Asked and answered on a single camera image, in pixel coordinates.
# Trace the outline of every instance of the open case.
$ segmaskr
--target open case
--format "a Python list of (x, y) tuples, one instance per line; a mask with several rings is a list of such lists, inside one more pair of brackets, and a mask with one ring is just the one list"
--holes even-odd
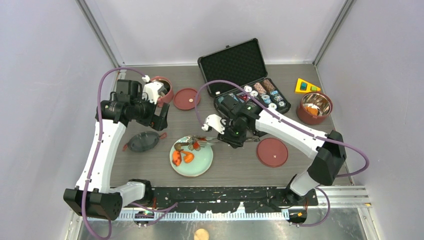
[[(281, 114), (287, 113), (292, 106), (273, 81), (267, 77), (267, 68), (256, 38), (234, 46), (226, 46), (225, 49), (199, 57), (197, 63), (205, 82), (227, 80), (242, 88), (250, 86), (253, 91), (257, 91), (259, 87), (265, 93), (259, 93), (257, 99), (264, 106), (275, 107)], [(213, 106), (221, 117), (228, 117), (220, 111), (220, 103), (224, 96), (231, 95), (242, 103), (249, 101), (248, 96), (225, 83), (211, 84), (207, 86), (207, 91), (214, 98)], [(261, 137), (266, 133), (253, 131), (253, 134)]]

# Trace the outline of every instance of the black foam lining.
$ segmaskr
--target black foam lining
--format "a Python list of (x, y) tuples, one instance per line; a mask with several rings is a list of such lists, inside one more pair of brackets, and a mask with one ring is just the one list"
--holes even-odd
[[(243, 86), (268, 74), (256, 38), (203, 56), (199, 58), (198, 64), (207, 82), (228, 80)], [(234, 89), (233, 86), (224, 83), (215, 83), (208, 87), (209, 94), (213, 97)]]

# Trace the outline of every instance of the wooden tabletop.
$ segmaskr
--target wooden tabletop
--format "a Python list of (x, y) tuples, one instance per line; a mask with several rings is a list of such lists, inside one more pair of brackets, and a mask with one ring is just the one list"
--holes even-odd
[[(285, 116), (300, 122), (296, 116), (296, 107), (302, 95), (295, 94), (294, 89), (298, 78), (320, 86), (314, 66), (312, 64), (279, 64), (266, 67), (268, 77), (292, 105)], [(174, 93), (183, 88), (199, 89), (204, 84), (198, 66), (148, 66), (138, 69), (151, 78), (154, 76), (167, 77), (172, 82)], [(141, 80), (137, 73), (131, 71), (126, 72), (125, 79)], [(198, 108), (202, 119), (216, 113), (213, 99), (206, 90), (201, 93)], [(116, 153), (110, 178), (111, 186), (123, 185), (130, 179), (149, 180), (156, 187), (286, 186), (295, 174), (305, 171), (312, 162), (298, 149), (286, 144), (288, 148), (287, 162), (280, 167), (267, 167), (257, 159), (256, 146), (258, 143), (247, 142), (243, 148), (237, 149), (233, 149), (225, 143), (218, 143), (212, 146), (213, 162), (209, 170), (198, 177), (184, 177), (171, 167), (169, 155), (174, 143), (187, 135), (216, 137), (217, 133), (202, 131), (194, 109), (179, 110), (172, 102), (167, 120), (168, 128), (162, 131), (167, 133), (167, 137), (161, 139), (155, 148), (143, 153), (131, 152), (128, 149), (122, 151), (122, 148), (134, 135), (152, 131), (152, 129), (135, 121), (128, 124)], [(329, 133), (333, 129), (333, 123), (330, 118), (327, 118), (323, 123), (312, 128)], [(272, 137), (267, 134), (261, 137), (261, 140)], [(340, 173), (346, 173), (346, 168), (343, 167)], [(338, 178), (334, 185), (350, 185), (350, 182), (347, 177)]]

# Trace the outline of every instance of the plate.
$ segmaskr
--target plate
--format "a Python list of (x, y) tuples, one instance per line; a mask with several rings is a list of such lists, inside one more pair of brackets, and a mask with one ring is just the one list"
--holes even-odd
[[(175, 143), (185, 143), (186, 140), (187, 137), (183, 137)], [(181, 158), (183, 160), (179, 166), (175, 166), (172, 162), (172, 154), (175, 151), (174, 145), (172, 145), (171, 151), (169, 152), (169, 163), (178, 174), (185, 177), (197, 177), (204, 174), (211, 167), (212, 159), (214, 158), (214, 152), (211, 146), (202, 147), (200, 151), (190, 151), (187, 146), (183, 146), (182, 149), (183, 151), (193, 153), (194, 159), (190, 163), (186, 163), (184, 162), (185, 154), (181, 153)]]

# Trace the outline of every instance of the red plate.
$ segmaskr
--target red plate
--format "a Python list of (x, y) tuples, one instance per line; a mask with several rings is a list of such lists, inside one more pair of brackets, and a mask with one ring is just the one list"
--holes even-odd
[(277, 168), (286, 163), (289, 152), (279, 139), (266, 138), (257, 145), (256, 156), (265, 166)]
[(183, 88), (179, 90), (174, 98), (173, 104), (177, 109), (190, 110), (195, 108), (195, 97), (198, 91), (194, 88)]

